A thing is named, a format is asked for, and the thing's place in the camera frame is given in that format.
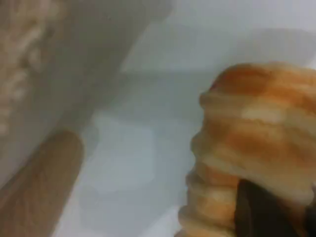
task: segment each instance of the blurry object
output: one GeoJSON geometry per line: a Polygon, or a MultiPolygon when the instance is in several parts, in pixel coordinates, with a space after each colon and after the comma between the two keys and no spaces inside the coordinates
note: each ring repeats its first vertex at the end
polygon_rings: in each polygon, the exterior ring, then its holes
{"type": "Polygon", "coordinates": [[[83,160],[81,140],[63,131],[50,137],[0,190],[1,237],[49,237],[83,160]]]}
{"type": "Polygon", "coordinates": [[[198,176],[190,175],[187,179],[188,206],[205,221],[234,227],[236,208],[235,189],[223,186],[209,186],[198,176]]]}
{"type": "MultiPolygon", "coordinates": [[[[313,231],[313,206],[305,211],[316,179],[316,71],[283,63],[235,65],[200,104],[204,121],[192,139],[196,163],[187,178],[189,216],[238,236],[313,231]]],[[[180,223],[190,234],[187,222],[180,223]]]]}
{"type": "Polygon", "coordinates": [[[41,71],[65,17],[63,0],[0,1],[0,139],[41,71]]]}
{"type": "Polygon", "coordinates": [[[278,199],[247,180],[241,180],[235,212],[237,237],[298,237],[278,199]]]}
{"type": "Polygon", "coordinates": [[[200,220],[189,207],[179,211],[179,222],[188,237],[234,237],[233,231],[219,225],[200,220]]]}
{"type": "Polygon", "coordinates": [[[308,205],[316,180],[316,71],[279,63],[226,69],[201,95],[197,162],[308,205]]]}

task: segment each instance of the pastry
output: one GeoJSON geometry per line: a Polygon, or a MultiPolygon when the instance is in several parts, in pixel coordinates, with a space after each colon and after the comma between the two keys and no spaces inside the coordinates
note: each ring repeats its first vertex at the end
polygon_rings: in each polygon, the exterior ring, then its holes
{"type": "Polygon", "coordinates": [[[235,237],[234,231],[196,218],[188,207],[179,211],[179,222],[188,237],[235,237]]]}
{"type": "Polygon", "coordinates": [[[0,0],[0,141],[54,51],[65,9],[63,0],[0,0]]]}
{"type": "Polygon", "coordinates": [[[188,206],[206,222],[234,228],[237,190],[231,187],[209,186],[196,175],[188,178],[188,206]]]}
{"type": "Polygon", "coordinates": [[[240,64],[200,97],[197,162],[308,205],[316,180],[316,71],[291,65],[240,64]]]}
{"type": "Polygon", "coordinates": [[[220,172],[203,162],[197,162],[194,170],[196,175],[198,175],[205,183],[213,186],[237,188],[240,180],[237,176],[220,172]]]}

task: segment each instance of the white surface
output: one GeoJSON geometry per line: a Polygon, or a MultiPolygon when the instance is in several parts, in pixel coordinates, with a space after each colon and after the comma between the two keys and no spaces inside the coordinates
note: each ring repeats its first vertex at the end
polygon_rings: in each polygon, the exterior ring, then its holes
{"type": "Polygon", "coordinates": [[[56,125],[87,161],[57,237],[171,237],[198,95],[228,65],[316,63],[314,0],[73,0],[66,40],[1,160],[3,183],[56,125]]]}

